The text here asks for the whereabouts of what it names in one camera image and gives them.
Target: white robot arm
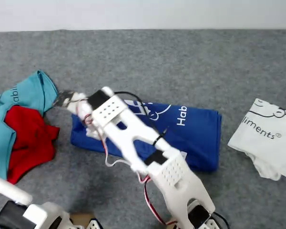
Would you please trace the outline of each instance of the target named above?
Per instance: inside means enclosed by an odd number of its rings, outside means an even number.
[[[89,135],[101,133],[100,137],[108,137],[121,150],[134,172],[151,178],[162,192],[167,209],[179,228],[208,228],[205,223],[215,206],[201,180],[190,170],[180,151],[146,126],[109,87],[88,98],[84,94],[73,93],[61,100],[64,101],[62,106],[85,122]],[[120,122],[126,126],[125,129],[117,126]],[[137,139],[157,149],[145,161],[138,157],[134,147],[133,142]]]

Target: robotic arm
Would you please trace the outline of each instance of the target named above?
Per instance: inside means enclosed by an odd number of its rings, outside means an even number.
[[[73,93],[62,98],[62,106],[83,120],[90,133],[97,130],[121,150],[134,172],[148,175],[163,194],[167,209],[181,229],[207,229],[205,224],[215,210],[201,180],[190,170],[179,150],[171,147],[154,129],[146,126],[109,87],[86,98]],[[122,122],[126,129],[117,124]],[[141,140],[157,149],[145,161],[133,141]]]
[[[163,194],[167,209],[180,229],[219,229],[211,219],[215,206],[201,180],[190,170],[179,150],[171,147],[154,129],[146,126],[109,87],[90,97],[63,92],[57,106],[66,107],[85,122],[89,136],[103,141],[108,137],[121,150],[132,171],[150,178]],[[122,122],[126,129],[120,129]],[[154,145],[156,151],[142,161],[133,141]],[[0,228],[7,229],[83,229],[74,226],[69,214],[47,202],[30,204],[32,197],[0,179],[0,193],[11,198],[0,212]],[[102,229],[92,219],[87,228]]]

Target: clothing pile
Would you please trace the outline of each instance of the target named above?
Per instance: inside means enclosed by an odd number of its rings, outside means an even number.
[[[44,113],[58,91],[37,71],[0,94],[0,177],[15,184],[33,167],[53,159],[59,128],[45,124]]]

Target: folded shirt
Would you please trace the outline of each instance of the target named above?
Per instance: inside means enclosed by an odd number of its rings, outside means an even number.
[[[10,154],[16,132],[4,123],[8,110],[14,105],[36,109],[41,115],[49,110],[57,96],[57,89],[51,79],[37,71],[26,80],[0,94],[0,177],[7,178]]]
[[[167,129],[164,138],[171,146],[183,151],[191,169],[215,171],[218,168],[221,115],[217,111],[159,103],[144,103],[142,106],[132,100],[125,102],[146,125],[150,125],[150,122],[144,109],[160,133]],[[86,136],[86,127],[75,115],[72,115],[71,143],[77,147],[104,152],[99,140]],[[107,139],[106,143],[109,154],[122,157],[112,141]],[[134,145],[142,160],[155,151],[152,145],[139,140]]]
[[[286,176],[286,110],[255,99],[228,145],[249,156],[261,177]]]

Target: red wire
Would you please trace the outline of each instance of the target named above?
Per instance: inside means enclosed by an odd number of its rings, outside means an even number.
[[[160,215],[158,214],[158,212],[156,211],[156,209],[154,208],[154,206],[152,205],[152,203],[150,202],[150,199],[148,197],[148,194],[147,194],[147,189],[146,189],[146,184],[151,180],[151,178],[149,177],[146,182],[144,183],[144,196],[145,196],[145,199],[146,199],[146,203],[147,205],[150,207],[152,213],[155,215],[155,217],[158,219],[158,221],[164,225],[171,225],[171,224],[174,224],[174,223],[177,223],[177,221],[172,221],[172,222],[167,222],[165,223],[164,220],[160,217]]]

